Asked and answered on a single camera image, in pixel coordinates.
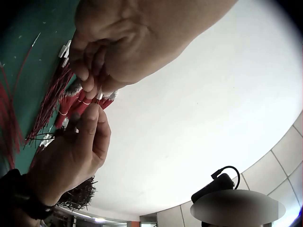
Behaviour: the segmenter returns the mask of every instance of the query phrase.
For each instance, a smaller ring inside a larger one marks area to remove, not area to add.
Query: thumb
[[[112,93],[120,88],[125,87],[132,83],[121,82],[114,79],[112,76],[108,75],[104,81],[102,81],[102,92],[103,93]]]
[[[99,118],[99,108],[100,106],[96,103],[90,104],[80,118],[79,134],[75,145],[76,150],[84,155],[87,152],[92,152]]]

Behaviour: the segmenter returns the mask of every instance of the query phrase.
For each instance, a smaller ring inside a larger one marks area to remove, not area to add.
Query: person
[[[177,58],[236,0],[81,0],[70,46],[70,66],[87,98],[137,83]],[[104,164],[111,130],[105,112],[90,104],[63,136],[37,157],[25,184],[37,200],[54,206],[61,195]],[[8,212],[15,226],[39,226],[23,209]]]

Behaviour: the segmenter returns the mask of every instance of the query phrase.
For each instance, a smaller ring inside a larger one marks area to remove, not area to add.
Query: cut wire pieces
[[[16,118],[16,114],[14,111],[14,96],[17,89],[18,81],[21,76],[23,67],[27,61],[27,58],[35,45],[36,41],[38,40],[39,35],[34,40],[33,44],[31,45],[29,51],[27,52],[21,68],[17,74],[17,78],[15,81],[15,85],[13,91],[10,91],[10,87],[8,84],[7,76],[4,70],[4,65],[0,63],[0,69],[4,78],[5,86],[2,85],[0,82],[0,127],[2,129],[2,136],[0,137],[0,150],[2,154],[7,158],[10,169],[15,168],[15,158],[14,152],[19,153],[20,147],[24,143],[24,139],[22,136],[22,131],[18,124],[18,120]]]

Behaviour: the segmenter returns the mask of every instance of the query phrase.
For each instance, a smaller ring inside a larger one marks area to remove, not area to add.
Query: wire bundle
[[[57,106],[59,98],[62,97],[64,90],[74,75],[69,67],[69,63],[62,67],[64,61],[64,59],[61,60],[52,77],[48,91],[41,103],[34,127],[27,136],[29,139],[26,140],[26,144],[32,141],[32,139],[38,135],[41,129],[47,126],[49,119],[52,117],[54,109]]]
[[[87,205],[92,201],[92,197],[96,192],[96,188],[93,184],[97,183],[97,181],[94,182],[94,178],[95,176],[84,181],[74,189],[65,192],[57,205],[68,208],[71,211],[80,210],[84,207],[87,208]]]

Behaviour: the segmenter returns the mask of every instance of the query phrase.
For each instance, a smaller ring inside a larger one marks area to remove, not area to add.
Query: green work surface
[[[41,33],[24,65],[14,95],[15,113],[23,137],[26,137],[33,127],[50,78],[58,65],[58,53],[62,45],[73,36],[74,14],[78,2],[78,0],[30,1],[2,34],[0,62],[4,65],[12,91],[21,64],[37,35]],[[5,85],[2,73],[0,81]],[[44,132],[49,131],[56,115],[55,112]],[[20,153],[15,155],[15,166],[21,174],[28,171],[39,143],[40,141],[37,141],[36,145],[34,142],[30,146],[21,147]],[[1,161],[0,170],[2,175],[8,171],[6,161]]]

